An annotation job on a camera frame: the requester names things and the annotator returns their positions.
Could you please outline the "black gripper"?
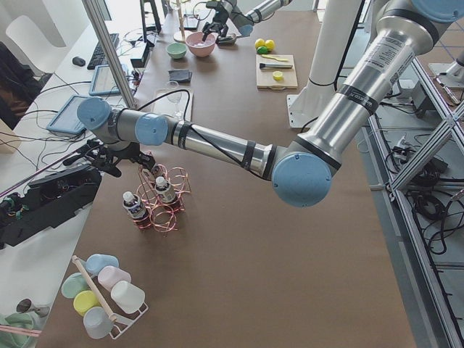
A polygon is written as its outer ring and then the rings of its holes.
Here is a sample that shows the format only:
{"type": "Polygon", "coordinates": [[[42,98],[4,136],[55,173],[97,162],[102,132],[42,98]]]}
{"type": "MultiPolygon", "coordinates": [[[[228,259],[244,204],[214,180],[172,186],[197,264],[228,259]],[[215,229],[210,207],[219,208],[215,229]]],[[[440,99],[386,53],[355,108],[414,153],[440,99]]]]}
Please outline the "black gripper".
{"type": "Polygon", "coordinates": [[[93,167],[98,170],[108,173],[116,178],[119,178],[122,173],[117,168],[117,164],[121,160],[130,160],[137,162],[150,173],[154,173],[156,160],[151,153],[141,152],[140,146],[137,143],[129,143],[122,150],[114,150],[109,145],[100,145],[97,147],[96,153],[92,158],[86,158],[93,167]]]}
{"type": "Polygon", "coordinates": [[[215,15],[212,22],[206,22],[202,29],[203,41],[206,41],[208,35],[214,32],[214,28],[219,28],[217,36],[218,41],[224,40],[228,34],[228,26],[226,25],[226,22],[228,20],[229,13],[227,9],[221,3],[213,3],[212,8],[215,10],[215,15]]]}

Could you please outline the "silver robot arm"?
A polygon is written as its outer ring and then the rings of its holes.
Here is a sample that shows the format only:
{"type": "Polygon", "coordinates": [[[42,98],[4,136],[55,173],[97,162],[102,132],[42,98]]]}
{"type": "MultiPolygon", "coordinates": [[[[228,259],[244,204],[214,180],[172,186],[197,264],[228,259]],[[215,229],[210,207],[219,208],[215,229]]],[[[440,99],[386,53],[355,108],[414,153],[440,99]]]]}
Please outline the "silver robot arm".
{"type": "Polygon", "coordinates": [[[143,110],[114,109],[100,98],[84,101],[77,116],[111,149],[172,144],[234,163],[270,181],[287,204],[309,207],[325,198],[341,166],[342,152],[406,67],[432,50],[462,16],[461,1],[388,1],[378,17],[373,43],[314,126],[286,148],[262,146],[143,110]]]}
{"type": "Polygon", "coordinates": [[[285,7],[291,3],[291,0],[267,0],[263,1],[253,9],[244,14],[237,4],[237,1],[208,1],[206,8],[213,9],[215,14],[212,22],[206,22],[202,28],[202,40],[205,41],[209,34],[216,33],[217,40],[225,38],[228,33],[227,22],[230,20],[240,36],[248,37],[253,31],[255,24],[266,20],[276,10],[285,7]]]}

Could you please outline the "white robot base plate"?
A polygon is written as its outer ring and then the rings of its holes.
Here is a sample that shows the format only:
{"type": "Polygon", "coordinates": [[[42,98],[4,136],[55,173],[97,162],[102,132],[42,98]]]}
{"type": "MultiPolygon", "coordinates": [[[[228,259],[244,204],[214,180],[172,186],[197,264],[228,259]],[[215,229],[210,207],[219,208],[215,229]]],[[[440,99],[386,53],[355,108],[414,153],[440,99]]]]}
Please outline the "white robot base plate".
{"type": "Polygon", "coordinates": [[[324,108],[324,97],[319,94],[300,93],[286,96],[289,126],[301,128],[306,122],[320,114],[324,108]]]}

